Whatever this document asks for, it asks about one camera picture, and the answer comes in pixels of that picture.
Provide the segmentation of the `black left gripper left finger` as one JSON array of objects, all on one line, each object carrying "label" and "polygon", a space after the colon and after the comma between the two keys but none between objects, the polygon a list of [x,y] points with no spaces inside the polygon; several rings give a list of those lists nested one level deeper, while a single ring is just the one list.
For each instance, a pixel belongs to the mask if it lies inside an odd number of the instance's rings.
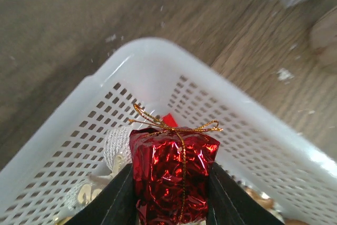
[{"label": "black left gripper left finger", "polygon": [[138,223],[133,167],[121,172],[82,211],[66,225],[136,225]]}]

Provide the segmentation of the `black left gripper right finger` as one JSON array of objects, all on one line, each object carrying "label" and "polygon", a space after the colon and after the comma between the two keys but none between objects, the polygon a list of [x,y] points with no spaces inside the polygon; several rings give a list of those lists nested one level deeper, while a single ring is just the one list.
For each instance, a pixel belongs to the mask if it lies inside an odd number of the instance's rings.
[{"label": "black left gripper right finger", "polygon": [[209,172],[208,204],[207,224],[282,224],[253,200],[216,162],[212,163]]}]

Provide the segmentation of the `red gift box ornament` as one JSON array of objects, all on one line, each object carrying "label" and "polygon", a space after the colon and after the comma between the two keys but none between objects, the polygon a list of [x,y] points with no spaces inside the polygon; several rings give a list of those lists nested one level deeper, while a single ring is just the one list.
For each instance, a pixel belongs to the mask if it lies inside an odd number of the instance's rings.
[{"label": "red gift box ornament", "polygon": [[130,134],[136,209],[141,224],[188,224],[204,221],[209,210],[210,167],[220,143],[217,120],[196,128],[170,126],[134,110],[147,128]]}]

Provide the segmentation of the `white perforated plastic basket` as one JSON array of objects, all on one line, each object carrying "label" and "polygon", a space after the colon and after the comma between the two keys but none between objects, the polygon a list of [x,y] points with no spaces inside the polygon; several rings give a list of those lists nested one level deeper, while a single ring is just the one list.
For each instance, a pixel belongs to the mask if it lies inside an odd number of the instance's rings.
[{"label": "white perforated plastic basket", "polygon": [[62,198],[107,171],[106,131],[136,118],[133,104],[195,128],[218,120],[217,162],[275,200],[286,218],[336,224],[336,163],[188,51],[131,41],[86,77],[1,171],[1,224],[53,224]]}]

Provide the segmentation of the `small green christmas tree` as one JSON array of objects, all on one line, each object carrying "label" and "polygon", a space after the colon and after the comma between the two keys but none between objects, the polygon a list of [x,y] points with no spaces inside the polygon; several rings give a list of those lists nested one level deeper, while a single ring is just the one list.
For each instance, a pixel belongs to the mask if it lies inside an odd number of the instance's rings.
[{"label": "small green christmas tree", "polygon": [[320,66],[336,73],[336,6],[312,26],[310,45]]}]

